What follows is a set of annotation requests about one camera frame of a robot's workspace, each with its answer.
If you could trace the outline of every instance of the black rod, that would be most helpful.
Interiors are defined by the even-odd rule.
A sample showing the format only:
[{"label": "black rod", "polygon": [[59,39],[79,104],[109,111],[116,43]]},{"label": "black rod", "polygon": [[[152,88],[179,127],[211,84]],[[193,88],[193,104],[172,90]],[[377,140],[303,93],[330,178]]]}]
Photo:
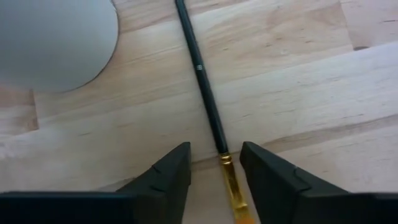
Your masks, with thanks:
[{"label": "black rod", "polygon": [[178,15],[180,16],[182,29],[184,31],[185,39],[187,40],[189,52],[192,59],[193,69],[195,70],[201,97],[205,104],[207,117],[209,119],[211,131],[213,132],[214,141],[216,143],[219,154],[228,152],[226,138],[221,124],[220,115],[218,114],[216,102],[214,100],[213,92],[211,91],[210,82],[206,74],[206,68],[203,59],[200,55],[199,46],[193,33],[193,28],[184,0],[175,0]]}]

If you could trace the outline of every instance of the wooden table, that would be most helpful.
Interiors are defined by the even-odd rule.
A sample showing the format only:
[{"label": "wooden table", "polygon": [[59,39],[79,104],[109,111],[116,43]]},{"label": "wooden table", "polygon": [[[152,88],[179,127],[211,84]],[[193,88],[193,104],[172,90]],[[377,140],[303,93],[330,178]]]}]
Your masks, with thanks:
[{"label": "wooden table", "polygon": [[[0,190],[113,190],[190,141],[184,220],[231,223],[174,1],[115,3],[120,36],[103,73],[34,93],[37,125],[0,129]],[[232,152],[253,141],[344,189],[398,191],[398,44],[372,47],[394,38],[353,52],[355,8],[338,0],[187,4]],[[4,105],[3,121],[19,111]]]}]

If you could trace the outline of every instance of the wood grain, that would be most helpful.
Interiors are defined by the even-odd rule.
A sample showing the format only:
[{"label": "wood grain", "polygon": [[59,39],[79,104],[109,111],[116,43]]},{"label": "wood grain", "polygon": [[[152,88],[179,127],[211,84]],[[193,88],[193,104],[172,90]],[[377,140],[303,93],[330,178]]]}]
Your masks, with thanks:
[{"label": "wood grain", "polygon": [[[214,85],[231,151],[396,115],[397,52],[393,43]],[[139,175],[182,141],[194,161],[216,154],[195,88],[3,141],[0,189],[95,189]]]},{"label": "wood grain", "polygon": [[[121,14],[128,10],[118,7]],[[195,14],[192,20],[213,83],[352,51],[338,1],[244,1]],[[174,10],[174,20],[122,33],[109,66],[84,88],[36,94],[35,99],[39,124],[45,127],[196,89]]]},{"label": "wood grain", "polygon": [[354,47],[398,40],[398,1],[341,0]]},{"label": "wood grain", "polygon": [[0,139],[36,129],[33,91],[0,86]]}]

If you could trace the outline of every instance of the gray circular object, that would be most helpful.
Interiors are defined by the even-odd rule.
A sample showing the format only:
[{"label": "gray circular object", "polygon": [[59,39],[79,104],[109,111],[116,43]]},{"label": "gray circular object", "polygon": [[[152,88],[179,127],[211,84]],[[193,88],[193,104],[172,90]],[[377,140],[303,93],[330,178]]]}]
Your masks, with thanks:
[{"label": "gray circular object", "polygon": [[0,84],[78,88],[106,66],[117,39],[110,0],[0,0]]}]

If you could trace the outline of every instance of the wooden surface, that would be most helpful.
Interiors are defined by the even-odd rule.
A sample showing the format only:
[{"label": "wooden surface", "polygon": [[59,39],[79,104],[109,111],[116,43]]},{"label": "wooden surface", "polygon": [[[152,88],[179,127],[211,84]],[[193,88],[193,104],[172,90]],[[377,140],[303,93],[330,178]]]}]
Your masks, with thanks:
[{"label": "wooden surface", "polygon": [[354,47],[398,40],[398,1],[341,0]]},{"label": "wooden surface", "polygon": [[38,128],[33,91],[0,86],[0,139]]},{"label": "wooden surface", "polygon": [[[190,141],[184,222],[231,223],[174,1],[115,3],[119,42],[98,78],[1,90],[0,191],[114,190]],[[187,4],[232,152],[253,141],[344,189],[398,191],[398,42],[373,47],[398,38],[369,30],[395,27],[358,26],[361,7],[338,0]],[[371,48],[353,52],[363,39]]]}]

